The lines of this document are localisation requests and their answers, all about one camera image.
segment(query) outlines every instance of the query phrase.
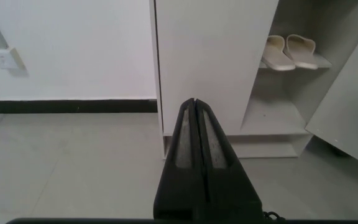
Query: wall socket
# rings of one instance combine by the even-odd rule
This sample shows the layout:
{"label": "wall socket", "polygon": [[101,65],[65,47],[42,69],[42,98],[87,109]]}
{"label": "wall socket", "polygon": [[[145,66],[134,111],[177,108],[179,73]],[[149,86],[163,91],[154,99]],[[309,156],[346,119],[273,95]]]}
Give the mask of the wall socket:
{"label": "wall socket", "polygon": [[14,47],[0,49],[0,68],[24,69],[24,64]]}

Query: open cabinet door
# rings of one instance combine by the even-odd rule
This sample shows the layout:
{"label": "open cabinet door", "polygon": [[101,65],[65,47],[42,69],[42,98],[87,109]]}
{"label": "open cabinet door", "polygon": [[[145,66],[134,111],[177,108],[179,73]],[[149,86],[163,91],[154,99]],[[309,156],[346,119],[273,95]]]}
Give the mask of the open cabinet door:
{"label": "open cabinet door", "polygon": [[277,0],[156,0],[163,133],[182,102],[207,102],[226,134],[238,134]]}
{"label": "open cabinet door", "polygon": [[306,130],[358,159],[358,45]]}

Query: black baseboard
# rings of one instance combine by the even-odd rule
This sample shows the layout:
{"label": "black baseboard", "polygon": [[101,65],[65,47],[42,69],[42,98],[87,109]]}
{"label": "black baseboard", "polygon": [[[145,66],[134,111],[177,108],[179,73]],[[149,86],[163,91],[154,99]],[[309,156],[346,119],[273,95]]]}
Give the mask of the black baseboard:
{"label": "black baseboard", "polygon": [[156,113],[156,100],[0,101],[0,114],[20,113]]}

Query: slipper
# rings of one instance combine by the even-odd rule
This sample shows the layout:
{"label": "slipper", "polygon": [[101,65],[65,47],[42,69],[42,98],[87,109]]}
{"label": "slipper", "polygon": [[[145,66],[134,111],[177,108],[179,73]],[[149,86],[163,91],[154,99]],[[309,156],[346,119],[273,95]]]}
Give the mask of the slipper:
{"label": "slipper", "polygon": [[287,37],[284,53],[295,63],[297,67],[307,69],[317,69],[314,59],[316,43],[300,35],[291,34]]}
{"label": "slipper", "polygon": [[277,71],[295,69],[295,64],[284,53],[285,41],[282,36],[270,35],[267,38],[262,62]]}

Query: black object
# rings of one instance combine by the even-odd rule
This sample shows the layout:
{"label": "black object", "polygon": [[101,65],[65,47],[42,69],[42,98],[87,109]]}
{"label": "black object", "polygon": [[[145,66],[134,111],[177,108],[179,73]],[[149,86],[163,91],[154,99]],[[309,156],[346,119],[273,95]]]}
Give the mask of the black object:
{"label": "black object", "polygon": [[17,113],[156,113],[156,100],[0,101],[0,114]]}
{"label": "black object", "polygon": [[154,201],[154,219],[264,219],[255,189],[212,109],[201,100],[189,99],[180,107]]}

